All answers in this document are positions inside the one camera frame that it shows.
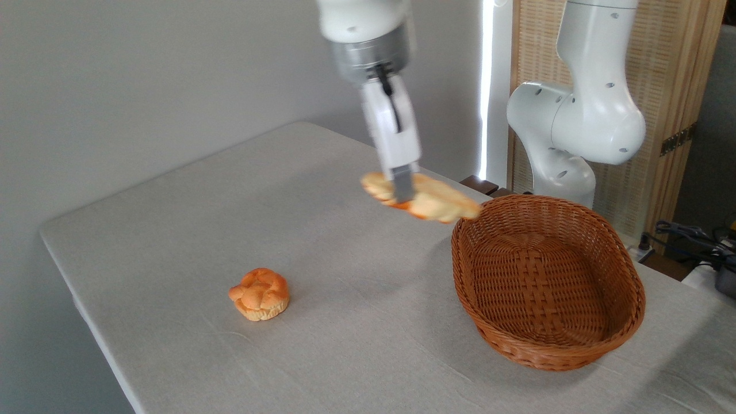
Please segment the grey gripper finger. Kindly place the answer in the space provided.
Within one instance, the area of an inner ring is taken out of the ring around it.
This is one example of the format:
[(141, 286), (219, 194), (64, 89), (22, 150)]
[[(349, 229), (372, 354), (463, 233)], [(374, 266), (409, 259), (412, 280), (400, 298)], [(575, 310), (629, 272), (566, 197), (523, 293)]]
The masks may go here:
[(392, 168), (391, 171), (396, 204), (404, 204), (415, 199), (416, 190), (413, 175), (418, 171), (418, 163), (408, 163)]

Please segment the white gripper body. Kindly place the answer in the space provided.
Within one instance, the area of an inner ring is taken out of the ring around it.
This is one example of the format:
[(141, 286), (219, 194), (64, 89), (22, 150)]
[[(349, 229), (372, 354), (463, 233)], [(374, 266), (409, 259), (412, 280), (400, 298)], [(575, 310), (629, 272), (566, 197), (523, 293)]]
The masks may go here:
[(383, 171), (407, 165), (419, 171), (421, 146), (412, 101), (401, 76), (390, 76), (388, 82), (392, 96), (385, 94), (378, 79), (361, 86), (361, 104), (379, 164)]

